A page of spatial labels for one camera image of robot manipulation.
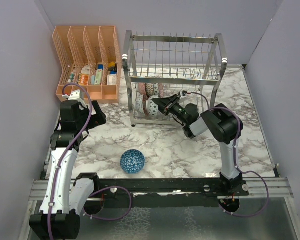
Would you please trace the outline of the blue floral bowl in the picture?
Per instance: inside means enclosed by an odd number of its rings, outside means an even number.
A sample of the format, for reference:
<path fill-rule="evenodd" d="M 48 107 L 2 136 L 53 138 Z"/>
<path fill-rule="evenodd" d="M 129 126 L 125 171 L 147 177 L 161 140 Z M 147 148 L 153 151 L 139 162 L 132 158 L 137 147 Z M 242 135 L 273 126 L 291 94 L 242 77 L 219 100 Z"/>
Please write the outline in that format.
<path fill-rule="evenodd" d="M 163 114 L 159 111 L 158 105 L 153 101 L 153 99 L 158 98 L 158 95 L 153 95 L 146 101 L 146 111 L 149 117 L 158 118 L 163 116 Z"/>

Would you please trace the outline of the brown patterned bowl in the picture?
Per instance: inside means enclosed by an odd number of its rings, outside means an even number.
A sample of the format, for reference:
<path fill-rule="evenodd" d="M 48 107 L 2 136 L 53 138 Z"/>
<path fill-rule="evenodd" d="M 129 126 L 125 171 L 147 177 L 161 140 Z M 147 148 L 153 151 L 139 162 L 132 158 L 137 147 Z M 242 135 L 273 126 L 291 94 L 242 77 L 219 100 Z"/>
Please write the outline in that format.
<path fill-rule="evenodd" d="M 155 89 L 153 83 L 146 83 L 145 84 L 145 91 L 148 98 L 155 95 Z"/>

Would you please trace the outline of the pink circle pattern bowl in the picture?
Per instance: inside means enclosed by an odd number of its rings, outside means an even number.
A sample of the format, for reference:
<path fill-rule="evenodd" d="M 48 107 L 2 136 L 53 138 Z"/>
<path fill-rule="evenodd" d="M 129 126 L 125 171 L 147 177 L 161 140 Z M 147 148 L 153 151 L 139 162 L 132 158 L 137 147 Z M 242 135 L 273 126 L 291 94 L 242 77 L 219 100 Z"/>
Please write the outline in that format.
<path fill-rule="evenodd" d="M 153 89 L 155 95 L 158 95 L 160 98 L 164 96 L 164 85 L 162 83 L 154 83 Z"/>

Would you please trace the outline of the red geometric bowl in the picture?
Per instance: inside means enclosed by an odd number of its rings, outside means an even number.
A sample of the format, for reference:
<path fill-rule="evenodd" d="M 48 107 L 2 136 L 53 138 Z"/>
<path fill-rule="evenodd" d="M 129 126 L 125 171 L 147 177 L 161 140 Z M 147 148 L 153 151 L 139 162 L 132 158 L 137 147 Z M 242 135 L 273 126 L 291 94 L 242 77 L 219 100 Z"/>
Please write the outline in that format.
<path fill-rule="evenodd" d="M 145 94 L 140 94 L 135 100 L 135 110 L 139 117 L 146 116 L 146 101 L 148 97 Z"/>

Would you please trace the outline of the blue triangle bowl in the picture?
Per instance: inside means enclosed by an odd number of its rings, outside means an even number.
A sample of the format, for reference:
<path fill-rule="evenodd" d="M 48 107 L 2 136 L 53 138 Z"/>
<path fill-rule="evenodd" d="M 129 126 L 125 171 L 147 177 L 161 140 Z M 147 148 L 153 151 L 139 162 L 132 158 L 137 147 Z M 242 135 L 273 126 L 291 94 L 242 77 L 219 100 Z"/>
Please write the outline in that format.
<path fill-rule="evenodd" d="M 120 167 L 127 174 L 137 174 L 145 166 L 146 158 L 136 149 L 125 151 L 120 158 Z"/>

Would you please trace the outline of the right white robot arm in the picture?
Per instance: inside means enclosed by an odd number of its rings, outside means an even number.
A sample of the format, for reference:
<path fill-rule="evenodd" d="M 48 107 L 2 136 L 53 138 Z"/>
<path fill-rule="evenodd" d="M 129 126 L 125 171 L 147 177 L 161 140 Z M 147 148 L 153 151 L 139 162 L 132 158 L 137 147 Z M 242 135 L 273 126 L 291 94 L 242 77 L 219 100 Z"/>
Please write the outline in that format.
<path fill-rule="evenodd" d="M 153 102 L 163 115 L 173 115 L 181 121 L 182 129 L 187 138 L 193 139 L 210 131 L 218 141 L 221 153 L 220 191 L 230 196 L 243 183 L 243 174 L 238 170 L 238 144 L 243 122 L 224 104 L 220 103 L 202 113 L 192 103 L 182 107 L 181 98 L 173 95 L 155 98 Z"/>

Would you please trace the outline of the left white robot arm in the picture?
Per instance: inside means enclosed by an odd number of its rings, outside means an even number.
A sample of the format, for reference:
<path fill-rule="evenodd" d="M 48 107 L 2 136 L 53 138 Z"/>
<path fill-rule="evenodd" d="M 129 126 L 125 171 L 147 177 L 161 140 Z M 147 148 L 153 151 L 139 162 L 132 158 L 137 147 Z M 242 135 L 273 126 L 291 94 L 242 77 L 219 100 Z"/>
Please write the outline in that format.
<path fill-rule="evenodd" d="M 104 125 L 106 115 L 96 100 L 91 103 L 95 114 L 78 100 L 60 105 L 58 127 L 50 137 L 51 172 L 39 212 L 30 217 L 29 225 L 41 240 L 75 240 L 80 231 L 80 213 L 88 197 L 101 190 L 96 173 L 81 173 L 72 184 L 72 172 L 78 157 L 83 132 Z"/>

